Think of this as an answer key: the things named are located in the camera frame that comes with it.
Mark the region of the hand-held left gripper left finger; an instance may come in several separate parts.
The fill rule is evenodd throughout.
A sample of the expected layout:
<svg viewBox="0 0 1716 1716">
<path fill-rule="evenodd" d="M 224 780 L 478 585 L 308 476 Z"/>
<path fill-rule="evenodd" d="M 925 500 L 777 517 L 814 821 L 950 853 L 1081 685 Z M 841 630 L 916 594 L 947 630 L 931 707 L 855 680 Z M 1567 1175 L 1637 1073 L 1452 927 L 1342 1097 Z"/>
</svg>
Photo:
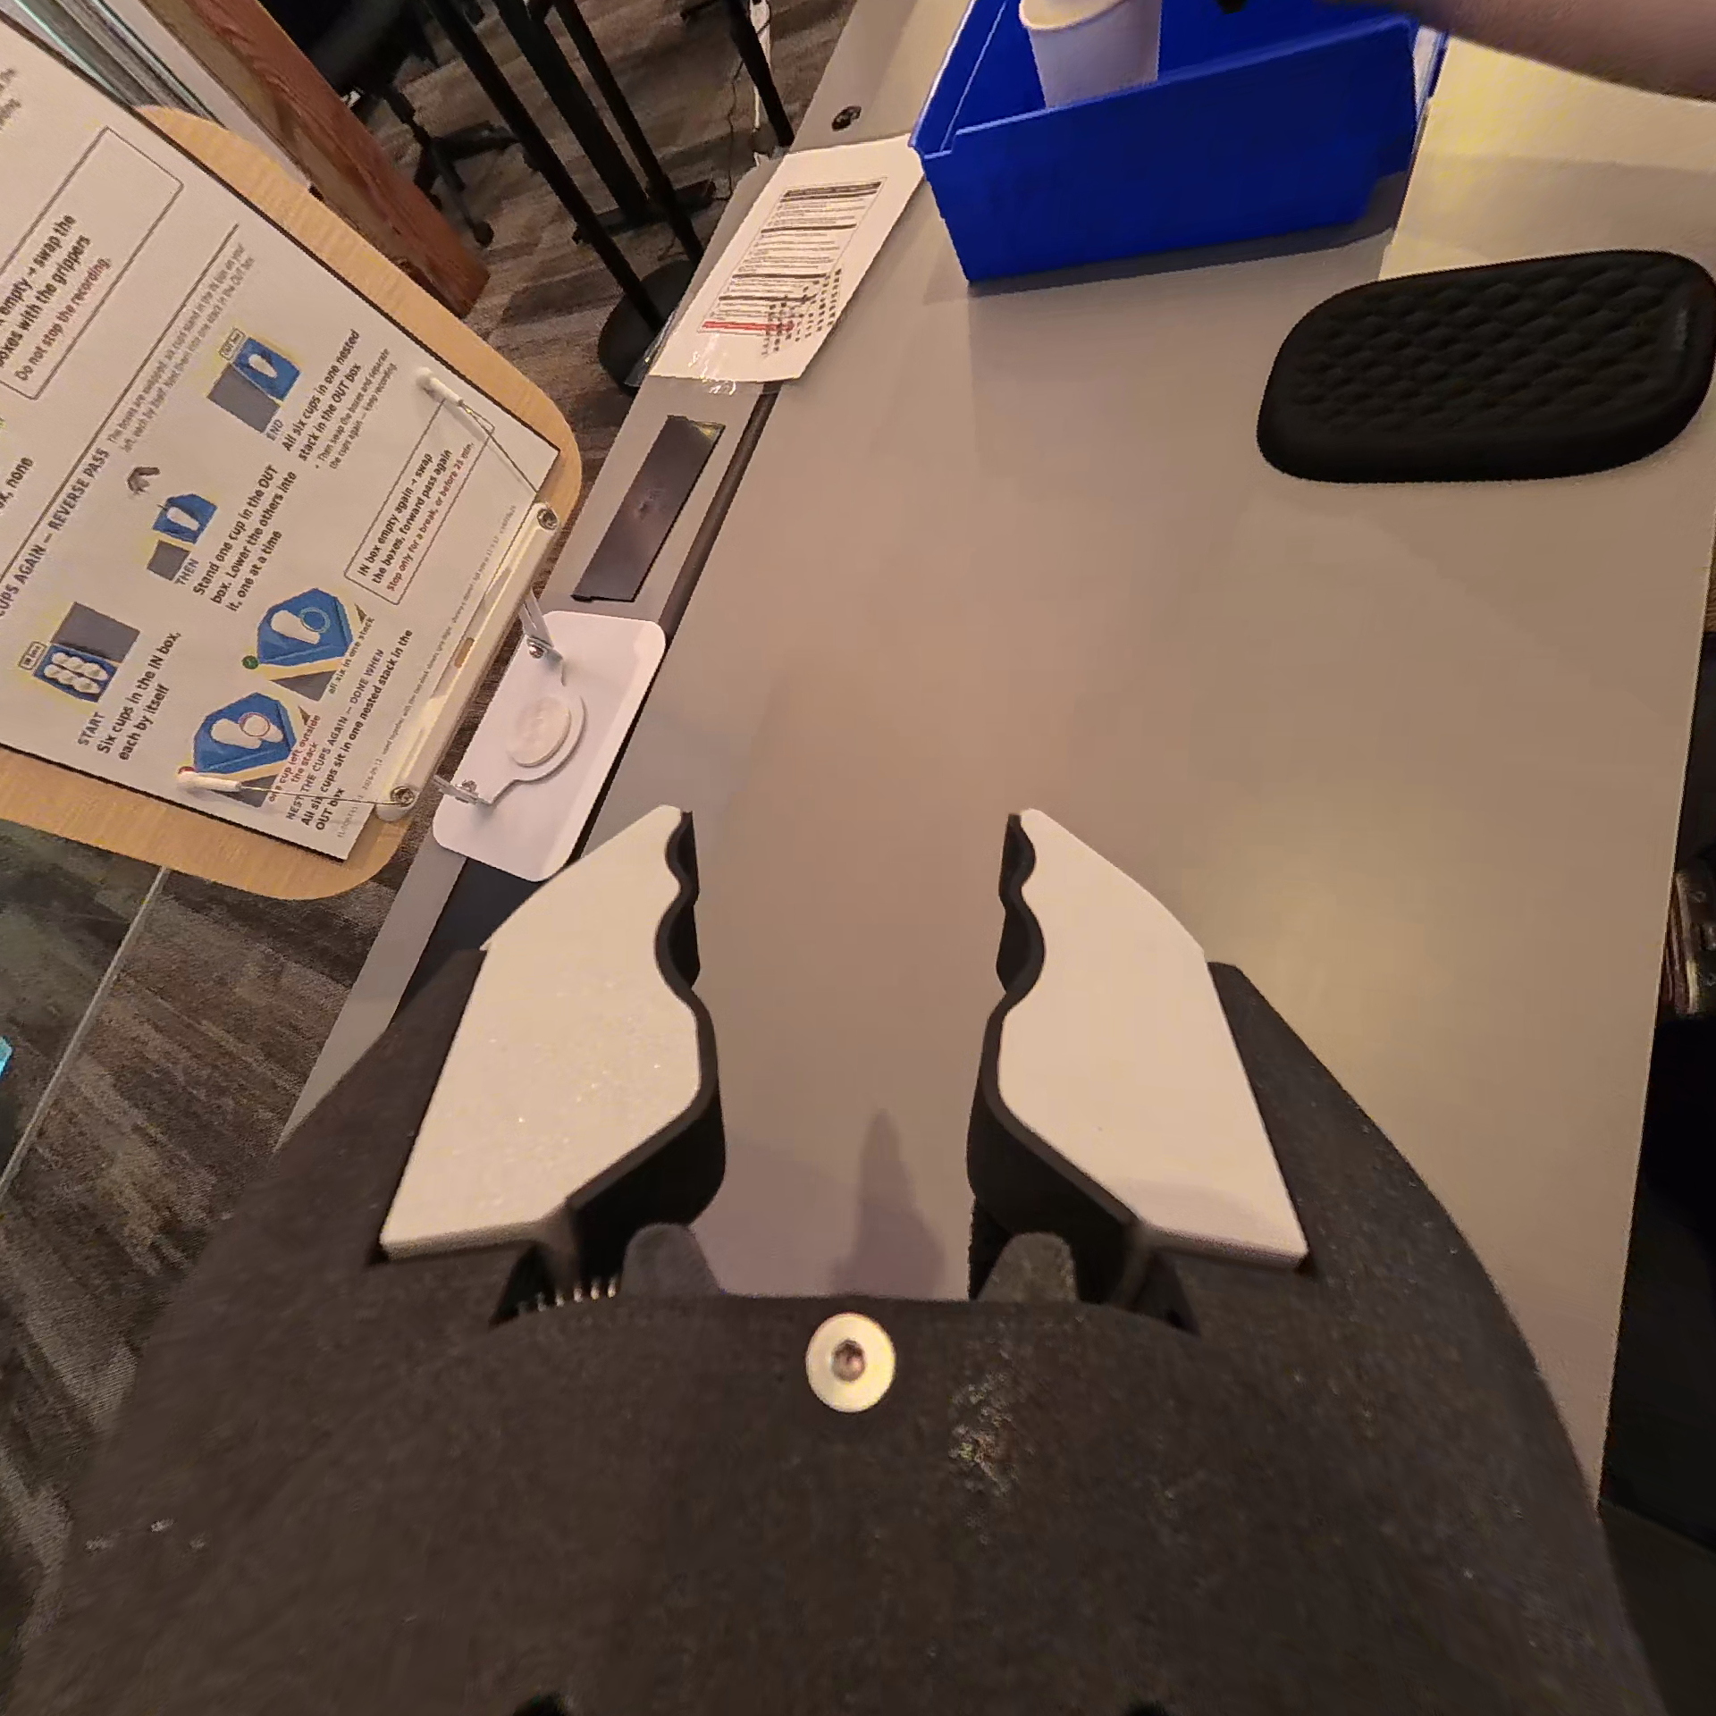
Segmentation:
<svg viewBox="0 0 1716 1716">
<path fill-rule="evenodd" d="M 612 1300 L 632 1240 L 709 1209 L 725 1141 L 696 898 L 693 819 L 662 805 L 487 937 L 378 1231 L 384 1263 L 518 1247 L 548 1300 Z"/>
</svg>

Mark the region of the instruction board on wood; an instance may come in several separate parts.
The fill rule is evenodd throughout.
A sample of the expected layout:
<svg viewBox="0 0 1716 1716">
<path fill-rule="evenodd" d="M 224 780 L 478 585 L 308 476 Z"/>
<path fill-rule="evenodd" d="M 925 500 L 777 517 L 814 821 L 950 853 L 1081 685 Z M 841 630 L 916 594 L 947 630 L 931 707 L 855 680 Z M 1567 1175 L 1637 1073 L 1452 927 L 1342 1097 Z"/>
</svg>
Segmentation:
<svg viewBox="0 0 1716 1716">
<path fill-rule="evenodd" d="M 176 110 L 144 106 L 135 117 L 307 247 L 444 371 L 462 376 L 468 390 L 493 399 L 543 437 L 555 449 L 555 464 L 528 510 L 550 505 L 566 526 L 584 489 L 584 464 L 569 424 L 535 383 L 255 144 Z M 33 755 L 10 748 L 1 753 L 5 823 L 273 900 L 323 900 L 371 880 L 400 848 L 409 819 L 421 814 L 426 789 L 428 784 L 401 821 L 387 825 L 371 814 L 351 853 L 335 862 Z"/>
</svg>

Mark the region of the instruction sheet on stand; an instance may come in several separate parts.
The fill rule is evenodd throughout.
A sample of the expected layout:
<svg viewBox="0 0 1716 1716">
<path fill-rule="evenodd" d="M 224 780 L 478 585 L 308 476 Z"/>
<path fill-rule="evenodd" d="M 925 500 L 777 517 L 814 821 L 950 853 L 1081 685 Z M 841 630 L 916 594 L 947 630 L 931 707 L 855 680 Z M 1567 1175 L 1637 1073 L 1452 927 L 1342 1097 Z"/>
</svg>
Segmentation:
<svg viewBox="0 0 1716 1716">
<path fill-rule="evenodd" d="M 535 584 L 559 535 L 560 516 L 543 501 L 519 519 L 457 641 L 389 741 L 369 789 L 376 821 L 391 825 L 414 812 L 505 643 L 519 634 L 527 644 L 548 644 Z"/>
</svg>

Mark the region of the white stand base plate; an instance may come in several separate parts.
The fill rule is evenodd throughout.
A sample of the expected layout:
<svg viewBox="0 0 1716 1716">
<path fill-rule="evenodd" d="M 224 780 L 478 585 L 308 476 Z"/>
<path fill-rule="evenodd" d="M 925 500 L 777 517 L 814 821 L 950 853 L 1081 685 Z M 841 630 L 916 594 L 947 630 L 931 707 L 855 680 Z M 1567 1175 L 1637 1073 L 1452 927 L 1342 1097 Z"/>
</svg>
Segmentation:
<svg viewBox="0 0 1716 1716">
<path fill-rule="evenodd" d="M 653 621 L 519 616 L 521 639 L 460 759 L 443 773 L 434 845 L 541 884 L 571 862 L 666 655 Z"/>
</svg>

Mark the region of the black round stand base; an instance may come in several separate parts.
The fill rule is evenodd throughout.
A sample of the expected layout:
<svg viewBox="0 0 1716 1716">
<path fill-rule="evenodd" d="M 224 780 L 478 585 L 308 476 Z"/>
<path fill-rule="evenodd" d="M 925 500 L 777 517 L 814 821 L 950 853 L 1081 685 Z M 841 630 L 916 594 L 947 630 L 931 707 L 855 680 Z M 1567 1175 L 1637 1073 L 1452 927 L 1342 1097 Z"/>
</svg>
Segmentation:
<svg viewBox="0 0 1716 1716">
<path fill-rule="evenodd" d="M 696 278 L 698 267 L 689 260 L 646 269 L 637 276 L 637 285 L 650 303 L 650 312 L 639 312 L 632 298 L 621 294 L 605 317 L 596 337 L 596 364 L 625 398 L 634 398 L 648 376 L 653 355 L 675 324 Z"/>
</svg>

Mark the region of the black flat plate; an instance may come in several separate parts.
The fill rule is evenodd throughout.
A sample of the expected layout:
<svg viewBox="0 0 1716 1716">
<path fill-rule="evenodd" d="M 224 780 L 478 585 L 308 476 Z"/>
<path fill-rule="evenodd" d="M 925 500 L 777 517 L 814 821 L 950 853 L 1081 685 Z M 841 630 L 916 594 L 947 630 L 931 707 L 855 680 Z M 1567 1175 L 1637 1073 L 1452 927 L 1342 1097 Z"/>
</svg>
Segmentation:
<svg viewBox="0 0 1716 1716">
<path fill-rule="evenodd" d="M 662 419 L 569 592 L 571 603 L 628 605 L 637 598 L 721 433 L 718 423 Z"/>
</svg>

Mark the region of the printed document sheet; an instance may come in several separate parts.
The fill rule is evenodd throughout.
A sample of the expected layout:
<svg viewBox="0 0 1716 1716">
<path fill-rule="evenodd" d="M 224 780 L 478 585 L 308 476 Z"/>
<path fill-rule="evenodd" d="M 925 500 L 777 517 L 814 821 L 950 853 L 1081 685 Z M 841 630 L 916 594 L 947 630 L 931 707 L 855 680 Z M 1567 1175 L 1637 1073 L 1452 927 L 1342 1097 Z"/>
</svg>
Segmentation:
<svg viewBox="0 0 1716 1716">
<path fill-rule="evenodd" d="M 3 20 L 1 734 L 344 861 L 555 448 Z"/>
</svg>

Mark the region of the blue plastic bin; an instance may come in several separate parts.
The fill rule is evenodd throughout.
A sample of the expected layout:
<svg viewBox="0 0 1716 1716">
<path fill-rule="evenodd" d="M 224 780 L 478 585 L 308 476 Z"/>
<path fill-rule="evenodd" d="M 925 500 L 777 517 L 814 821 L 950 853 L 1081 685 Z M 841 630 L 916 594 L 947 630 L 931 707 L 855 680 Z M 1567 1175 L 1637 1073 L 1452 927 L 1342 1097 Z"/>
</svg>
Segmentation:
<svg viewBox="0 0 1716 1716">
<path fill-rule="evenodd" d="M 1163 4 L 1159 74 L 1047 104 L 1016 4 L 964 8 L 911 130 L 972 285 L 1361 221 L 1447 38 L 1397 12 Z"/>
</svg>

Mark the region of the black quilted mouse pad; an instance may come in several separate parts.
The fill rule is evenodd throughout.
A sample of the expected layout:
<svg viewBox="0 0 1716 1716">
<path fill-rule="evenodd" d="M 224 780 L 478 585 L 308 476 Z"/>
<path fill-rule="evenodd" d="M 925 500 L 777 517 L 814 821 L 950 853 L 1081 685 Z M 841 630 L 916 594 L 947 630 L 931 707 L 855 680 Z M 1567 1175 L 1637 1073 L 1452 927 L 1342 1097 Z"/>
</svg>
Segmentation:
<svg viewBox="0 0 1716 1716">
<path fill-rule="evenodd" d="M 1292 326 L 1254 442 L 1274 471 L 1324 485 L 1570 480 L 1671 446 L 1712 367 L 1712 276 L 1679 255 L 1404 274 Z"/>
</svg>

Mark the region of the white paper cup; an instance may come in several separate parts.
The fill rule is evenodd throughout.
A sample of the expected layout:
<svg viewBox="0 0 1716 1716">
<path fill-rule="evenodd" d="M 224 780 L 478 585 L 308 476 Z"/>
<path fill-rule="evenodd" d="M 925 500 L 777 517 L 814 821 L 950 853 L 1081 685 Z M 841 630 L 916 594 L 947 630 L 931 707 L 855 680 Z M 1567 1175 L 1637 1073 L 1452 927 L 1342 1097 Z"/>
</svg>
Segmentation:
<svg viewBox="0 0 1716 1716">
<path fill-rule="evenodd" d="M 1047 110 L 1136 90 L 1159 72 L 1161 3 L 1020 3 Z"/>
</svg>

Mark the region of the brown wooden cabinet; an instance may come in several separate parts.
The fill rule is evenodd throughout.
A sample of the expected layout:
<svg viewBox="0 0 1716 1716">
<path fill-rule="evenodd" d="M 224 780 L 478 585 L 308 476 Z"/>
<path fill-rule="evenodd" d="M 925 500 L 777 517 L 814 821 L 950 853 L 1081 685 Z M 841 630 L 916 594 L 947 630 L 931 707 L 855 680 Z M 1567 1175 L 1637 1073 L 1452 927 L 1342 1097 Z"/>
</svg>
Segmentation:
<svg viewBox="0 0 1716 1716">
<path fill-rule="evenodd" d="M 317 196 L 462 319 L 487 271 L 257 3 L 144 3 L 142 12 L 233 97 Z"/>
</svg>

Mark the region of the black office chair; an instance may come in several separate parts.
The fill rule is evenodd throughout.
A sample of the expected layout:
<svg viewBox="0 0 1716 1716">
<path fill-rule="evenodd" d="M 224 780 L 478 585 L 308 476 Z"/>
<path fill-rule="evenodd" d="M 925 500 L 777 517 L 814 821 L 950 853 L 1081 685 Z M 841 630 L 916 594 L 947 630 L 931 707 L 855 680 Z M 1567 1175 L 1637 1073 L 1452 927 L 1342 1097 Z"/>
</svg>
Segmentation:
<svg viewBox="0 0 1716 1716">
<path fill-rule="evenodd" d="M 332 74 L 330 81 L 360 119 L 376 106 L 396 119 L 407 138 L 416 144 L 412 183 L 417 192 L 453 219 L 480 251 L 485 251 L 494 242 L 494 231 L 471 210 L 460 167 L 466 162 L 500 158 L 512 151 L 518 140 L 496 122 L 475 122 L 443 135 L 430 133 L 403 92 L 403 67 L 417 58 L 421 54 L 416 49 L 389 42 L 362 63 L 351 63 Z"/>
</svg>

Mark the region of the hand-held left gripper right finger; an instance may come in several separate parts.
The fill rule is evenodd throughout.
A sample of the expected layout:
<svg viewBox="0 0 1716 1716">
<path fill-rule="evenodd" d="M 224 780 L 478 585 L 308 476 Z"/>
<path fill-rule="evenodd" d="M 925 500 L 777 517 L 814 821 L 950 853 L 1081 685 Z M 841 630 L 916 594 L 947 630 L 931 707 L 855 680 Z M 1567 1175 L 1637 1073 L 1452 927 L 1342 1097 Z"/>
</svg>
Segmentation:
<svg viewBox="0 0 1716 1716">
<path fill-rule="evenodd" d="M 1048 1238 L 1075 1297 L 1120 1309 L 1161 1259 L 1297 1274 L 1309 1241 L 1195 937 L 1034 809 L 1006 819 L 997 902 L 972 1238 Z"/>
</svg>

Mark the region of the laminated instruction sheet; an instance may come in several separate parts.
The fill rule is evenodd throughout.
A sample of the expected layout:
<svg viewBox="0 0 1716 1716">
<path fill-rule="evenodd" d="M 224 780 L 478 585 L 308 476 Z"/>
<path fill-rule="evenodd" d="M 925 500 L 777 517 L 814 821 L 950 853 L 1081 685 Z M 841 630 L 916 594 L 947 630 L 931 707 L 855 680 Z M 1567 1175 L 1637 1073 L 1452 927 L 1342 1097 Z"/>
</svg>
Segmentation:
<svg viewBox="0 0 1716 1716">
<path fill-rule="evenodd" d="M 923 183 L 905 137 L 786 155 L 657 346 L 650 376 L 782 385 L 809 369 Z"/>
</svg>

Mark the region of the black metal stand frame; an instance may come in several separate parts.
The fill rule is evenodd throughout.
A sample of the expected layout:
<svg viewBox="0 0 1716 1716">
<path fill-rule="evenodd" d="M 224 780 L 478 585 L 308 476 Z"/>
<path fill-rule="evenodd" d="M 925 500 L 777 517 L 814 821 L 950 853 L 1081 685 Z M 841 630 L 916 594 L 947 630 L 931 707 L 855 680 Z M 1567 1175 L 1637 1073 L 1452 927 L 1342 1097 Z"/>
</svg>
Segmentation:
<svg viewBox="0 0 1716 1716">
<path fill-rule="evenodd" d="M 666 172 L 578 4 L 498 3 L 491 12 L 568 138 L 607 190 L 611 224 L 589 208 L 525 99 L 503 76 L 473 22 L 475 6 L 428 4 L 428 12 L 532 171 L 566 208 L 577 239 L 614 278 L 621 274 L 616 235 L 652 226 L 671 233 L 687 269 L 700 264 L 703 244 L 695 212 L 707 206 L 702 188 L 678 187 Z"/>
</svg>

